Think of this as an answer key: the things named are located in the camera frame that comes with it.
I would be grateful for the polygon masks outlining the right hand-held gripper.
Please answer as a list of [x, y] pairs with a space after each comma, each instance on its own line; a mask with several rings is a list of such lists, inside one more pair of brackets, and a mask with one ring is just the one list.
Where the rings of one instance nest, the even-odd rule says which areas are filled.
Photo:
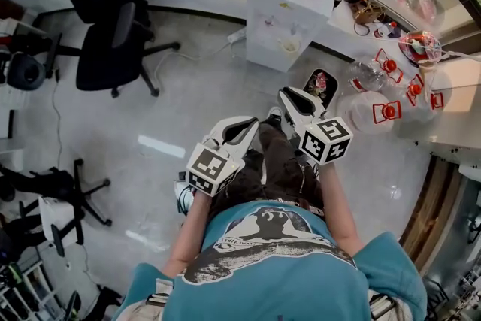
[[305, 156], [326, 165], [346, 155], [353, 133], [341, 117], [324, 111], [319, 97], [295, 87], [283, 87], [278, 99], [286, 122], [299, 137], [298, 149]]

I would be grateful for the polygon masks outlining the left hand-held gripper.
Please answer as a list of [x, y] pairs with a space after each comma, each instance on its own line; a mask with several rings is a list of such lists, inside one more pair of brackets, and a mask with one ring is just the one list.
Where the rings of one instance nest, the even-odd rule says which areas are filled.
[[235, 116], [220, 120], [197, 143], [187, 163], [188, 184], [210, 197], [234, 181], [244, 167], [243, 157], [259, 128], [259, 120]]

